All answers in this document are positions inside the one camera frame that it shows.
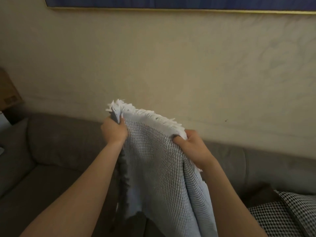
person's right arm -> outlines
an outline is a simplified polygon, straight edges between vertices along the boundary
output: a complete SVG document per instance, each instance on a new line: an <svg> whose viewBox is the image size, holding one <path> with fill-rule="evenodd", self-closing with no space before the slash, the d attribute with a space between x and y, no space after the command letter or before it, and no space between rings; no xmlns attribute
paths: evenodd
<svg viewBox="0 0 316 237"><path fill-rule="evenodd" d="M205 146L198 133L185 131L188 140L177 136L173 139L184 154L203 171L209 189L219 237L267 237L256 219L243 204L216 158Z"/></svg>

person's left arm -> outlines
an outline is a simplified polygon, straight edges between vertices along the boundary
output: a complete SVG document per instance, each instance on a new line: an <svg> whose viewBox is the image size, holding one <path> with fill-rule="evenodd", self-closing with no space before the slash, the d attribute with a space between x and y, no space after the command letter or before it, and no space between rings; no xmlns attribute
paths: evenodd
<svg viewBox="0 0 316 237"><path fill-rule="evenodd" d="M21 237L92 235L128 135L123 118L120 124L106 118L101 129L107 145L79 179L30 223Z"/></svg>

gold frame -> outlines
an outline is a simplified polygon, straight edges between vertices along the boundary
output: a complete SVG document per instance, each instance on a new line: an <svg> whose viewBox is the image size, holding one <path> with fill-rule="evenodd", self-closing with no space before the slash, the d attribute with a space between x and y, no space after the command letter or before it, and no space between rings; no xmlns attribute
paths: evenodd
<svg viewBox="0 0 316 237"><path fill-rule="evenodd" d="M264 14L299 14L316 15L316 11L269 11L269 10L217 10L217 9L154 9L154 8L108 8L108 7L48 7L52 10L73 11L145 11L145 12L214 12L214 13L264 13Z"/></svg>

hand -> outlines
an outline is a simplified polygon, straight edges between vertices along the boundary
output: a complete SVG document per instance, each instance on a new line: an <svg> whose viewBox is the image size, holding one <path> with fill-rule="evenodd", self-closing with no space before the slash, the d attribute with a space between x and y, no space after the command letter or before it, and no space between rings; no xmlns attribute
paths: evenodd
<svg viewBox="0 0 316 237"><path fill-rule="evenodd" d="M185 130L188 136L184 140L180 136L173 138L173 142L180 146L184 154L193 161L193 163L201 170L216 161L215 157L208 150L197 131Z"/></svg>
<svg viewBox="0 0 316 237"><path fill-rule="evenodd" d="M120 143L123 145L128 135L123 117L120 117L120 124L117 124L110 117L105 118L101 125L101 130L107 144Z"/></svg>

brown box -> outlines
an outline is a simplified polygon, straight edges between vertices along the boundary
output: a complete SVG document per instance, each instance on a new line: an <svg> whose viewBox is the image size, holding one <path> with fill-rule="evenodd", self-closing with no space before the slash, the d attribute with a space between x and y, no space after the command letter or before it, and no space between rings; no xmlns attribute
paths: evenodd
<svg viewBox="0 0 316 237"><path fill-rule="evenodd" d="M9 75L0 68L0 111L22 102L23 100Z"/></svg>

